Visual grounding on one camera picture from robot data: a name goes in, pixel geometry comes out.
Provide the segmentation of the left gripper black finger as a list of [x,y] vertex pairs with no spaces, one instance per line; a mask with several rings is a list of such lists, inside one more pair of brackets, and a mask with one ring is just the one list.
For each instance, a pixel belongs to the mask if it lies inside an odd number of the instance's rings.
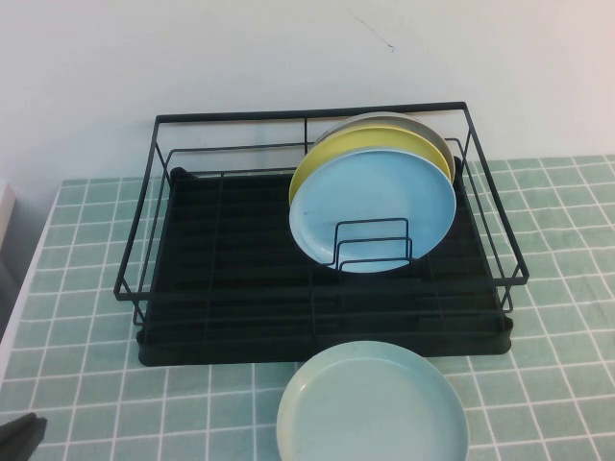
[[45,436],[47,419],[21,416],[1,425],[1,461],[29,460]]
[[1,425],[1,454],[30,455],[36,415],[28,413],[16,420]]

